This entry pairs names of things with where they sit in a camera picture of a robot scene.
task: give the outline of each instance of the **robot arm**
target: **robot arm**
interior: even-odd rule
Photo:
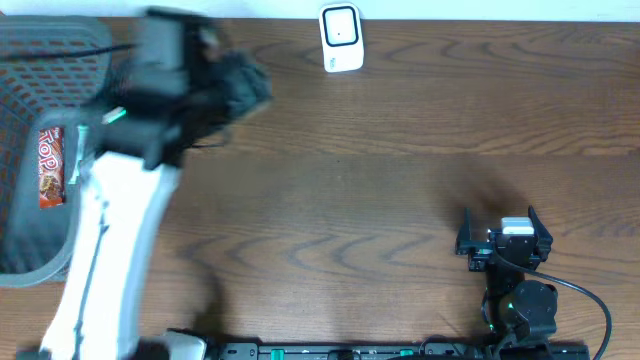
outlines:
[[[184,150],[270,99],[266,75],[244,54],[218,53],[215,34],[210,19],[149,10],[127,87],[78,112],[102,119],[90,124],[74,257],[40,349],[48,357],[136,351],[145,275]]]

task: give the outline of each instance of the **snack bar wrapper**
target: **snack bar wrapper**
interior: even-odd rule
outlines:
[[[38,138],[40,209],[64,204],[64,129],[40,130]]]

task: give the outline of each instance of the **wooden table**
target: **wooden table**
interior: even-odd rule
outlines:
[[[113,19],[115,42],[130,20]],[[275,101],[225,148],[191,151],[161,226],[144,334],[419,341],[488,331],[482,274],[453,254],[533,204],[540,270],[611,309],[607,359],[640,356],[636,24],[365,21],[365,66],[327,74],[317,21],[226,20]],[[61,284],[0,292],[0,353],[36,344]],[[555,340],[595,354],[604,316],[559,288]]]

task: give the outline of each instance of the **mesh basket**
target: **mesh basket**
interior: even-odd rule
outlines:
[[[0,56],[75,52],[111,46],[106,26],[83,17],[0,16]],[[75,186],[66,203],[38,204],[38,132],[65,127],[65,181],[75,166],[76,122],[67,116],[96,94],[108,54],[0,63],[0,286],[64,279],[71,258]]]

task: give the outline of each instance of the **white wall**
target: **white wall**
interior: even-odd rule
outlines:
[[[352,0],[366,19],[640,21],[640,0]],[[316,18],[340,0],[2,0],[7,15],[131,16],[146,5],[214,17]]]

